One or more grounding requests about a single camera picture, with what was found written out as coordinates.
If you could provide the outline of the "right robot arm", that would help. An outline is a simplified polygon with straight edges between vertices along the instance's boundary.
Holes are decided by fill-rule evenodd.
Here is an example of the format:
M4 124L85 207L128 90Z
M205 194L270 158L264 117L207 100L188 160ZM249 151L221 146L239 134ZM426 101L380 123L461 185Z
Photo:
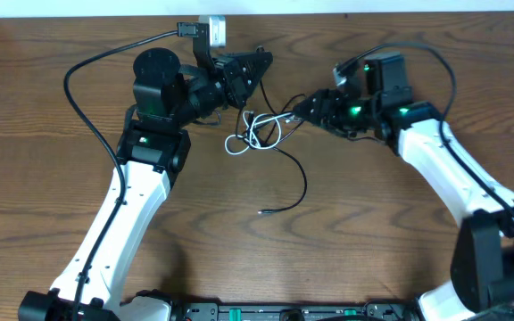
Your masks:
M459 229L449 280L422 294L405 318L514 320L514 192L463 148L441 111L415 100L400 53L365 53L334 76L336 87L297 104L295 117L387 145L425 178Z

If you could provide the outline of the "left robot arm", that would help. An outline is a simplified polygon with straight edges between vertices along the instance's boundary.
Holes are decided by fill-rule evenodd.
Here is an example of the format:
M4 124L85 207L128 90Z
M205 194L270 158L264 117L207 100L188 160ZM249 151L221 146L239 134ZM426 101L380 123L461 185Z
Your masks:
M170 300L155 291L122 300L129 268L153 215L169 197L191 141L185 127L222 107L245 107L273 61L270 52L212 57L195 49L185 65L166 48L134 61L135 105L128 108L112 181L73 259L46 293L29 291L20 320L176 320Z

